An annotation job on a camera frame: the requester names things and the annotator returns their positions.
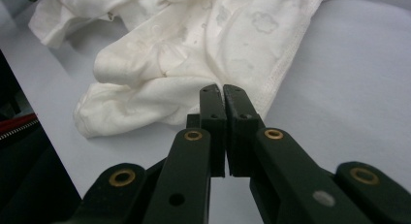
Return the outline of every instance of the crumpled white garment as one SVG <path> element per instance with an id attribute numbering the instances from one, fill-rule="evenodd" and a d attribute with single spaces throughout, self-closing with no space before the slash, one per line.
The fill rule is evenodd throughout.
<path id="1" fill-rule="evenodd" d="M 132 29 L 99 52 L 99 83 L 74 114 L 85 137 L 106 136 L 156 121 L 180 124 L 199 110 L 199 90 L 213 83 L 242 87 L 265 117 L 322 1 L 44 0 L 30 27 L 53 46 L 79 18 L 120 16 Z M 38 23 L 50 7 L 61 16 L 47 31 Z"/>

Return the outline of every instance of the screw hole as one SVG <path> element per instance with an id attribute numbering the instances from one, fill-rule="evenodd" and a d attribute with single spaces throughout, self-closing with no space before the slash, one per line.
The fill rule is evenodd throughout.
<path id="1" fill-rule="evenodd" d="M 281 133 L 278 130 L 273 130 L 273 129 L 266 130 L 266 132 L 264 132 L 264 134 L 266 135 L 267 138 L 273 139 L 273 140 L 280 140 L 280 139 L 284 138 L 283 133 Z"/>
<path id="2" fill-rule="evenodd" d="M 253 116 L 250 114 L 241 114 L 239 118 L 241 119 L 251 119 Z"/>
<path id="3" fill-rule="evenodd" d="M 129 179 L 129 178 L 130 178 L 130 175 L 129 175 L 129 174 L 122 173 L 122 174 L 119 174 L 119 175 L 117 175 L 117 176 L 115 177 L 115 181 L 117 181 L 117 182 L 124 182 L 124 181 L 126 181 L 127 179 Z"/>
<path id="4" fill-rule="evenodd" d="M 136 174 L 131 169 L 121 169 L 110 176 L 109 183 L 113 187 L 123 187 L 134 181 Z"/>
<path id="5" fill-rule="evenodd" d="M 181 205 L 183 205 L 185 202 L 185 198 L 182 194 L 180 193 L 174 193 L 172 194 L 172 196 L 170 196 L 169 198 L 169 203 L 170 205 L 174 206 L 174 207 L 179 207 Z"/>
<path id="6" fill-rule="evenodd" d="M 350 174 L 356 181 L 364 184 L 377 185 L 380 183 L 378 176 L 365 168 L 353 168 L 351 169 Z"/>
<path id="7" fill-rule="evenodd" d="M 184 138 L 188 141 L 196 141 L 196 140 L 199 140 L 202 137 L 203 137 L 202 133 L 200 133 L 198 131 L 189 131 L 189 132 L 185 133 L 185 135 L 184 135 Z"/>

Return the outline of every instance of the white fabric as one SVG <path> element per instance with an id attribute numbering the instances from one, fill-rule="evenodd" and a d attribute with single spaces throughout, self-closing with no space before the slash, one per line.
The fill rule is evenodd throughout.
<path id="1" fill-rule="evenodd" d="M 129 34 L 97 56 L 75 110 L 85 137 L 197 112 L 199 90 L 244 88 L 264 117 L 322 0 L 43 0 L 30 27 L 58 46 L 75 20 L 122 17 Z M 41 13 L 53 8 L 53 13 Z"/>

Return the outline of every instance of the black plastic part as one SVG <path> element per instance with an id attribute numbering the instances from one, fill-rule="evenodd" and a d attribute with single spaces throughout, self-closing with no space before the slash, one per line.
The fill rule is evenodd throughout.
<path id="1" fill-rule="evenodd" d="M 411 223 L 411 195 L 378 169 L 359 162 L 341 164 L 335 181 L 375 223 Z"/>
<path id="2" fill-rule="evenodd" d="M 258 115 L 258 129 L 266 128 L 266 124 L 264 123 L 263 119 Z"/>
<path id="3" fill-rule="evenodd" d="M 224 177 L 226 156 L 226 123 L 220 89 L 217 85 L 200 91 L 200 125 L 211 135 L 211 176 Z"/>
<path id="4" fill-rule="evenodd" d="M 145 171 L 145 183 L 138 201 L 134 204 L 133 208 L 132 220 L 134 220 L 134 223 L 142 223 L 142 219 L 147 211 L 148 203 L 151 200 L 151 196 L 155 190 L 158 177 L 163 170 L 165 162 L 166 159 L 163 159 Z"/>
<path id="5" fill-rule="evenodd" d="M 180 131 L 157 180 L 143 224 L 204 224 L 208 221 L 210 135 Z"/>
<path id="6" fill-rule="evenodd" d="M 188 114 L 187 123 L 185 128 L 201 128 L 200 126 L 200 115 L 199 114 Z"/>
<path id="7" fill-rule="evenodd" d="M 286 132 L 261 129 L 254 150 L 281 200 L 278 223 L 371 223 Z"/>
<path id="8" fill-rule="evenodd" d="M 230 175 L 251 176 L 255 134 L 263 123 L 246 92 L 234 85 L 224 85 L 228 118 L 227 158 Z"/>
<path id="9" fill-rule="evenodd" d="M 131 170 L 134 172 L 135 178 L 127 185 L 113 186 L 110 183 L 111 177 L 121 170 Z M 129 178 L 128 176 L 120 174 L 117 180 L 121 183 L 124 179 Z M 136 222 L 138 217 L 133 213 L 133 210 L 134 206 L 139 203 L 144 181 L 145 170 L 138 165 L 119 164 L 105 170 L 85 194 L 76 213 L 64 223 L 118 224 Z"/>
<path id="10" fill-rule="evenodd" d="M 7 62 L 6 57 L 0 50 L 0 107 L 10 103 L 15 114 L 20 113 L 21 109 L 15 98 L 15 95 L 19 90 L 21 90 L 21 87 Z"/>
<path id="11" fill-rule="evenodd" d="M 276 224 L 281 201 L 260 164 L 250 178 L 250 190 L 264 223 Z"/>

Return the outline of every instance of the white table surface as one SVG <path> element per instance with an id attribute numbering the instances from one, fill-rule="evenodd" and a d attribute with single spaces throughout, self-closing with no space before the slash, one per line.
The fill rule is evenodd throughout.
<path id="1" fill-rule="evenodd" d="M 166 157 L 183 126 L 88 140 L 74 125 L 74 107 L 95 81 L 94 58 L 126 33 L 121 22 L 93 21 L 50 49 L 27 27 L 34 8 L 0 0 L 0 48 L 81 196 L 110 166 L 148 168 Z M 410 80 L 411 0 L 332 0 L 312 19 L 265 123 L 329 171 L 361 161 L 411 191 Z M 212 180 L 209 223 L 263 223 L 248 181 Z"/>

